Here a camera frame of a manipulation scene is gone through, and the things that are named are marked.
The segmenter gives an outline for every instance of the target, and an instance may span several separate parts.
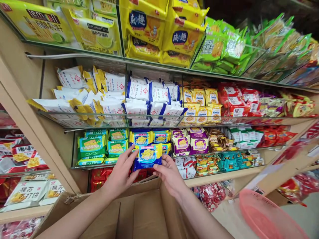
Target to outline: pink plastic basket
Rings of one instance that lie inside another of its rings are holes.
[[[301,227],[280,207],[251,190],[239,193],[240,210],[246,223],[261,239],[308,239]]]

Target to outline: lemon image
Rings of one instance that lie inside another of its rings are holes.
[[[111,38],[97,38],[97,42],[105,49],[111,48],[113,44]]]

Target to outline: forearm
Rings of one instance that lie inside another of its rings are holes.
[[[190,224],[200,239],[231,239],[231,234],[210,214],[190,189],[177,199]]]
[[[112,202],[106,188],[100,188],[36,239],[79,238]]]

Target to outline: hand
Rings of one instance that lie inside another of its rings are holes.
[[[168,192],[178,201],[181,202],[182,194],[189,190],[173,159],[164,154],[162,156],[162,165],[154,164],[154,175],[159,176],[165,184]]]
[[[129,171],[134,159],[139,153],[139,150],[137,149],[129,156],[134,148],[135,145],[133,144],[119,156],[111,175],[107,178],[102,187],[102,189],[108,195],[111,195],[113,199],[117,198],[121,193],[128,189],[139,174],[140,170],[137,170],[129,176]]]

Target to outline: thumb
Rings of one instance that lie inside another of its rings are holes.
[[[163,174],[164,176],[167,175],[168,172],[168,168],[163,166],[163,165],[159,165],[159,164],[154,164],[154,169],[158,172],[160,172],[161,174]]]

